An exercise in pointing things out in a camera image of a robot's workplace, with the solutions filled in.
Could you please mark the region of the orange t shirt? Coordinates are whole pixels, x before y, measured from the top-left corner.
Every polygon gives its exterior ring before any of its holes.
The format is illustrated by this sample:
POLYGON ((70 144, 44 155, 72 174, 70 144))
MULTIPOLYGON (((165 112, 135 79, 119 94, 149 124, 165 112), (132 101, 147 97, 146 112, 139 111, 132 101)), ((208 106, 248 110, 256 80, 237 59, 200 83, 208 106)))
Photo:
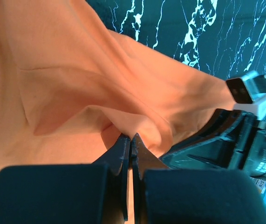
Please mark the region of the orange t shirt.
POLYGON ((0 0, 0 171, 91 164, 138 134, 157 158, 232 110, 225 81, 108 30, 84 0, 0 0))

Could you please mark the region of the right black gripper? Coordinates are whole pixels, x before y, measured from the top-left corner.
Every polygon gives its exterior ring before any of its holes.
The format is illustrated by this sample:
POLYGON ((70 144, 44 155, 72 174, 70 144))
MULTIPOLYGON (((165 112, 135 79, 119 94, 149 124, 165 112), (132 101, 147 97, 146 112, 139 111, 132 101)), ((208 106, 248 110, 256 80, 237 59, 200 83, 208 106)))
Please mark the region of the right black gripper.
MULTIPOLYGON (((170 168, 219 167, 225 148, 237 141, 234 132, 242 119, 241 110, 216 109, 203 128, 172 146, 161 161, 170 168)), ((256 120, 244 127, 226 168, 266 181, 266 122, 256 120)))

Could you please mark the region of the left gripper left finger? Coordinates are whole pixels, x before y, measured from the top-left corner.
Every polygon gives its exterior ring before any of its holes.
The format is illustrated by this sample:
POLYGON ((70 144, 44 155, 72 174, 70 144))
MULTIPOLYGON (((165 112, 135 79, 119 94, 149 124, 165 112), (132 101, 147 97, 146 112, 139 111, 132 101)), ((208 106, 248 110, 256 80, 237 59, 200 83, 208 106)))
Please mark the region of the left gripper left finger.
POLYGON ((122 224, 128 220, 130 138, 91 164, 0 171, 0 224, 122 224))

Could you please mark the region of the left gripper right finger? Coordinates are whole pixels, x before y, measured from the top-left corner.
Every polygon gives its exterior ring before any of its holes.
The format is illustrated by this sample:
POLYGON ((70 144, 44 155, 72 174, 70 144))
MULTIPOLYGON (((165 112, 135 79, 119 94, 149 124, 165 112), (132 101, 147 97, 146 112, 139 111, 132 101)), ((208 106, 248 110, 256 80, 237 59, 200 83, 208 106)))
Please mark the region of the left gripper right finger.
POLYGON ((240 170, 169 169, 138 134, 132 169, 137 224, 266 224, 263 200, 240 170))

